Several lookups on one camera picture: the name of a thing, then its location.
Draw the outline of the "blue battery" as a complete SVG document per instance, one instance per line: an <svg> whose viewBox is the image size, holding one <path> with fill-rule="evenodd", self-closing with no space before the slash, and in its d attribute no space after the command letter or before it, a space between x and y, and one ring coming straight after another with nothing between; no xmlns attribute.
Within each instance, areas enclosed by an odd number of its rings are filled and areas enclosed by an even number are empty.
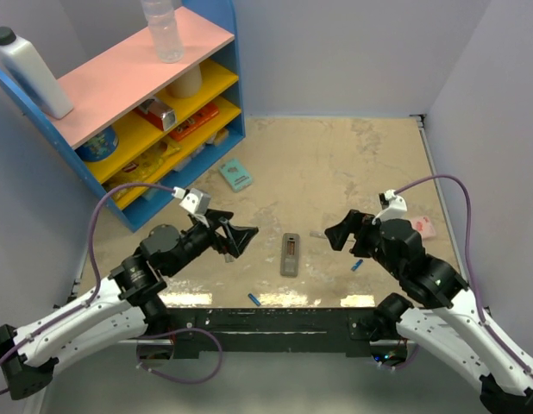
<svg viewBox="0 0 533 414"><path fill-rule="evenodd" d="M352 267L351 267L351 271L352 272L355 272L360 266L361 264L363 263L363 260L360 259L358 260Z"/></svg>
<svg viewBox="0 0 533 414"><path fill-rule="evenodd" d="M260 300L252 293L248 294L248 298L253 302L254 305L257 307L261 306Z"/></svg>

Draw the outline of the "grey remote control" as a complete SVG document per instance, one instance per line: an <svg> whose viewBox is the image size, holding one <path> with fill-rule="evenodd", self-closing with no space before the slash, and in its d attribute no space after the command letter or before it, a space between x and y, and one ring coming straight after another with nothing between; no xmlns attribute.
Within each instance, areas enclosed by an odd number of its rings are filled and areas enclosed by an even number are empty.
<svg viewBox="0 0 533 414"><path fill-rule="evenodd" d="M297 277L300 257L300 236L295 233L284 233L282 236L280 275Z"/></svg>

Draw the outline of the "clear handled screwdriver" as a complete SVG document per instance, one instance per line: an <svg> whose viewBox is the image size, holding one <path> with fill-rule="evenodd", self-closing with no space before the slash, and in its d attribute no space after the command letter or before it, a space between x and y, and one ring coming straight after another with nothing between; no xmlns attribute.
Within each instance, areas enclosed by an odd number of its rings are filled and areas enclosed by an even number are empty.
<svg viewBox="0 0 533 414"><path fill-rule="evenodd" d="M319 231L310 231L309 235L314 238L326 239L326 235Z"/></svg>

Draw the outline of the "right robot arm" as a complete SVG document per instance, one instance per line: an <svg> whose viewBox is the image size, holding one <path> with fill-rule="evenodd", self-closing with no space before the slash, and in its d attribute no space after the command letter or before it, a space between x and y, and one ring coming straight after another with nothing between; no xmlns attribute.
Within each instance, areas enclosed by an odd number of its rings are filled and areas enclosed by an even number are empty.
<svg viewBox="0 0 533 414"><path fill-rule="evenodd" d="M533 413L533 359L511 338L488 333L491 318L473 289L446 261L428 254L421 236L400 218L380 221L351 210L324 234L335 251L381 265L404 291L392 293L360 321L371 341L409 339L458 373L491 413Z"/></svg>

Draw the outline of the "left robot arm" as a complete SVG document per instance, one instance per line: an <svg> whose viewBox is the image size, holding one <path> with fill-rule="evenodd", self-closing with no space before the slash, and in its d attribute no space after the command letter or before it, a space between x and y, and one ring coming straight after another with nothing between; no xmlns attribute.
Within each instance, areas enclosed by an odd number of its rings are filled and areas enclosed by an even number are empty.
<svg viewBox="0 0 533 414"><path fill-rule="evenodd" d="M45 388L61 369L111 344L162 337L169 316L159 293L172 277L211 248L240 257L256 227L230 223L232 213L207 210L188 230L160 225L108 277L80 298L29 325L0 326L0 371L6 393L21 400Z"/></svg>

